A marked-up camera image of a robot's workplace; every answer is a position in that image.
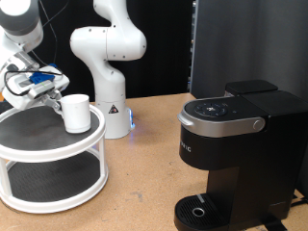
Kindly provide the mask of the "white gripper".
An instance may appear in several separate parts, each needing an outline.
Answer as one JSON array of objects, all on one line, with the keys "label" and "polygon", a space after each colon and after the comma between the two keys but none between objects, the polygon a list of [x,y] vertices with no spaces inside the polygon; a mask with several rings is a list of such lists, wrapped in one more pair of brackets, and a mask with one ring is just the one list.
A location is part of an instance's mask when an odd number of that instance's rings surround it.
[{"label": "white gripper", "polygon": [[3,75],[4,98],[16,109],[27,110],[37,104],[53,108],[61,115],[61,91],[69,79],[55,66],[32,70],[6,70]]}]

